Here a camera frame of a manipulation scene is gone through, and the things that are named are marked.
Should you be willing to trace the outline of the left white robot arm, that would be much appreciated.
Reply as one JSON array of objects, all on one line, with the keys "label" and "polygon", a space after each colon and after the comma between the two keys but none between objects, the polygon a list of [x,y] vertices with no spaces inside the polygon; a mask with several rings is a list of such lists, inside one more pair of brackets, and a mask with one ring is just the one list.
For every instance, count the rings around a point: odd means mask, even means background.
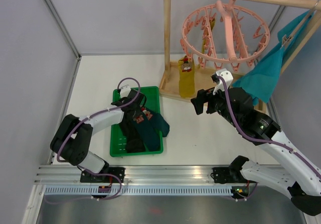
[{"label": "left white robot arm", "polygon": [[136,116],[141,103],[146,102],[138,90],[119,89],[121,98],[112,103],[112,108],[101,110],[88,117],[69,114],[63,118],[51,143],[50,149],[59,161],[66,161],[82,170],[81,181],[87,183],[112,183],[109,164],[89,151],[91,138],[105,128],[117,125],[129,117]]}]

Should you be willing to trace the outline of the pink round clip hanger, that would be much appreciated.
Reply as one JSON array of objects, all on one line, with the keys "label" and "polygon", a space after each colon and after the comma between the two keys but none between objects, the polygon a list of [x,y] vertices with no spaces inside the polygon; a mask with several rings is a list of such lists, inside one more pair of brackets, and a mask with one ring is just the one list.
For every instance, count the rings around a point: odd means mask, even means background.
[{"label": "pink round clip hanger", "polygon": [[[230,64],[233,71],[237,72],[242,63],[251,68],[255,60],[266,49],[270,40],[268,25],[254,11],[235,4],[236,0],[229,0],[227,4],[218,0],[215,4],[201,7],[192,12],[183,22],[182,38],[180,40],[182,49],[189,59],[194,55],[198,57],[198,67],[206,68],[207,62],[213,62],[214,68],[220,70],[224,64]],[[254,31],[253,40],[257,40],[254,50],[249,50],[246,36],[242,31],[241,21],[250,16],[258,23]],[[215,40],[214,27],[219,22],[223,24],[223,46],[226,55],[223,57],[217,52],[218,41]],[[195,27],[201,27],[202,45],[198,50],[188,39],[190,31]]]}]

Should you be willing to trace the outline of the christmas pattern sock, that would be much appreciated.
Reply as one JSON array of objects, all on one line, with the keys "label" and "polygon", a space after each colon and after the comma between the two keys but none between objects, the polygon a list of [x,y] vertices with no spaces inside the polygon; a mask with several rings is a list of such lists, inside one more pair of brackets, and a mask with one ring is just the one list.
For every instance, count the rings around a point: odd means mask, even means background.
[{"label": "christmas pattern sock", "polygon": [[160,147],[159,136],[148,120],[146,113],[142,110],[137,111],[132,123],[147,149],[151,152],[157,151]]}]

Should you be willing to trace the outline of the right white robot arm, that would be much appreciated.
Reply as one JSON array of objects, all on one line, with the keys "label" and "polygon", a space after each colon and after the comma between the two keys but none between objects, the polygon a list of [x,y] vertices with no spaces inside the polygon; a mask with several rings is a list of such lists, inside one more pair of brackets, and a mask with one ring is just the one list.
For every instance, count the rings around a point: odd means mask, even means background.
[{"label": "right white robot arm", "polygon": [[256,111],[252,98],[241,88],[225,92],[212,88],[198,91],[191,99],[196,114],[218,113],[249,142],[272,156],[287,172],[269,170],[244,156],[236,157],[229,166],[229,176],[236,182],[258,182],[286,197],[305,214],[320,214],[320,168],[296,149],[284,131],[268,115]]}]

